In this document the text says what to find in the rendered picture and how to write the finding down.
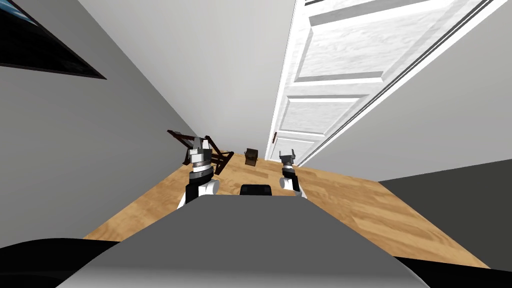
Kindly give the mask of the white panelled door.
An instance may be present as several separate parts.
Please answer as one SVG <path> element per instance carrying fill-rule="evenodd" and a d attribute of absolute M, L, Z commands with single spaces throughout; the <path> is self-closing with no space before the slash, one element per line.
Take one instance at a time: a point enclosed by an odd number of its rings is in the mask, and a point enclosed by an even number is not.
<path fill-rule="evenodd" d="M 298 0 L 266 160 L 305 163 L 481 2 Z"/>

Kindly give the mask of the dark framed wall picture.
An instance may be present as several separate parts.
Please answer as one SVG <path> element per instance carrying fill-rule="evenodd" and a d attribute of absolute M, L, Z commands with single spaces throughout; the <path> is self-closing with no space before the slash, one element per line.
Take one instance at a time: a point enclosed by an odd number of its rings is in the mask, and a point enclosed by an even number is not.
<path fill-rule="evenodd" d="M 0 0 L 0 66 L 105 78 L 13 0 Z"/>

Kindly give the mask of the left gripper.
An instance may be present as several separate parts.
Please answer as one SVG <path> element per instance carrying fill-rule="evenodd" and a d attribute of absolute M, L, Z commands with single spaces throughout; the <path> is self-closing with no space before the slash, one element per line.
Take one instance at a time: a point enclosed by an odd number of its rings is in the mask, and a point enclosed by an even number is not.
<path fill-rule="evenodd" d="M 212 159 L 212 148 L 208 139 L 195 137 L 192 149 L 187 151 L 188 159 L 191 163 L 210 162 Z"/>

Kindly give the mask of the dark brown wooden chair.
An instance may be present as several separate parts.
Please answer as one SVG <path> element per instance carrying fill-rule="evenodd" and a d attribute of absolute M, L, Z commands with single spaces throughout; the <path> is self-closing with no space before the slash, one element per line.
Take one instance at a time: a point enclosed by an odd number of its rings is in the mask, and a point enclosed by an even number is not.
<path fill-rule="evenodd" d="M 190 164 L 191 160 L 190 160 L 189 152 L 190 152 L 190 150 L 193 149 L 193 141 L 195 140 L 196 137 L 191 136 L 191 135 L 184 135 L 178 131 L 173 131 L 170 129 L 168 129 L 167 132 L 187 148 L 187 153 L 186 153 L 187 156 L 185 157 L 183 165 Z M 209 147 L 212 148 L 213 152 L 211 154 L 212 158 L 211 158 L 210 162 L 215 164 L 214 174 L 219 175 L 222 172 L 222 170 L 226 167 L 226 165 L 228 164 L 228 162 L 230 161 L 232 156 L 234 155 L 234 152 L 233 151 L 221 152 L 217 148 L 217 146 L 215 145 L 215 143 L 213 142 L 211 137 L 209 137 L 209 136 L 206 136 L 205 138 L 200 138 L 200 140 L 201 140 L 201 144 L 203 144 L 204 140 L 207 140 Z"/>

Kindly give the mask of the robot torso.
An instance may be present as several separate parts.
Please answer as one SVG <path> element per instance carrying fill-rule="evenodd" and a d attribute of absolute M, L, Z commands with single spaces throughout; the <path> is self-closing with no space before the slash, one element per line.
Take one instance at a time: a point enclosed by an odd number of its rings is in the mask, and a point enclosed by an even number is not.
<path fill-rule="evenodd" d="M 429 288 L 300 196 L 203 195 L 58 288 Z"/>

